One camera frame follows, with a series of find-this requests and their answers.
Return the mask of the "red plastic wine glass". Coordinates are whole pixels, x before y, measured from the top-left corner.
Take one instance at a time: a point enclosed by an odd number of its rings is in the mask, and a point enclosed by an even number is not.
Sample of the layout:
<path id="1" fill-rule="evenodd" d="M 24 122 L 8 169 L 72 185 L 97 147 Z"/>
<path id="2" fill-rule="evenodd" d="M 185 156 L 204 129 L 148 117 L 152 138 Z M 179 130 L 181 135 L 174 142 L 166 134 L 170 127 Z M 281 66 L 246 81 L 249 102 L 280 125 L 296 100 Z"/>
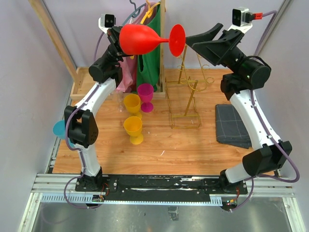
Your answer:
<path id="1" fill-rule="evenodd" d="M 119 35 L 121 49 L 127 55 L 148 54 L 161 43 L 168 43 L 171 54 L 178 57 L 184 50 L 185 40 L 185 31 L 180 24 L 173 26 L 167 39 L 161 38 L 152 28 L 142 24 L 125 25 Z"/>

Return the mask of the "magenta plastic wine glass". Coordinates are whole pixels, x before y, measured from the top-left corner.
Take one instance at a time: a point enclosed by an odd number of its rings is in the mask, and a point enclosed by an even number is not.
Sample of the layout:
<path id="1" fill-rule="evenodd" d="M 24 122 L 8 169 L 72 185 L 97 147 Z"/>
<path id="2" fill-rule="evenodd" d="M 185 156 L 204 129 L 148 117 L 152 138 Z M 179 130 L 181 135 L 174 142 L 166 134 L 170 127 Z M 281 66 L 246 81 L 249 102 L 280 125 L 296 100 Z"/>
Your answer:
<path id="1" fill-rule="evenodd" d="M 141 110 L 145 113 L 150 113 L 153 111 L 154 106 L 151 103 L 154 95 L 154 88 L 151 84 L 144 83 L 138 86 L 138 96 L 142 102 Z"/>

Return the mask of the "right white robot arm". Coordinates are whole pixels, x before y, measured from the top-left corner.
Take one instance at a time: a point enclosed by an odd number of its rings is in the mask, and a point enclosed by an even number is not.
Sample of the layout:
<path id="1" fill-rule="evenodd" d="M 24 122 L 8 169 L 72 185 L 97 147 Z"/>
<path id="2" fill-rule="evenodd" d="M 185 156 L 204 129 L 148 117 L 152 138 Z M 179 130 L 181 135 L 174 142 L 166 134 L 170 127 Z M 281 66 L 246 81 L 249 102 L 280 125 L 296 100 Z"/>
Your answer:
<path id="1" fill-rule="evenodd" d="M 263 88 L 270 77 L 271 68 L 258 56 L 245 55 L 237 45 L 251 23 L 231 25 L 228 30 L 217 23 L 210 30 L 186 37 L 186 44 L 212 65 L 228 67 L 231 73 L 223 75 L 221 91 L 238 112 L 249 134 L 253 152 L 242 162 L 221 171 L 219 189 L 230 193 L 244 180 L 280 169 L 292 151 L 289 141 L 282 141 L 266 119 L 255 90 Z"/>

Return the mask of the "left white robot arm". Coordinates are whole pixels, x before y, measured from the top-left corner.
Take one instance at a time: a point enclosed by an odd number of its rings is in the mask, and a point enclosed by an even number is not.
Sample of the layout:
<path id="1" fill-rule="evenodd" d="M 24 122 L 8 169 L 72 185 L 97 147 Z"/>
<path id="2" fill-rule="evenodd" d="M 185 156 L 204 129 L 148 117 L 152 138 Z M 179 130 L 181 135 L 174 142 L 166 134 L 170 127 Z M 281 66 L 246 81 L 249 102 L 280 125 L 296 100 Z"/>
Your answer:
<path id="1" fill-rule="evenodd" d="M 81 174 L 77 178 L 77 191 L 98 191 L 103 187 L 102 167 L 95 149 L 98 126 L 95 116 L 107 97 L 119 86 L 123 78 L 120 63 L 126 54 L 120 47 L 121 26 L 107 29 L 110 42 L 104 54 L 88 69 L 94 85 L 75 106 L 67 106 L 65 117 L 65 141 L 68 148 L 79 153 Z"/>

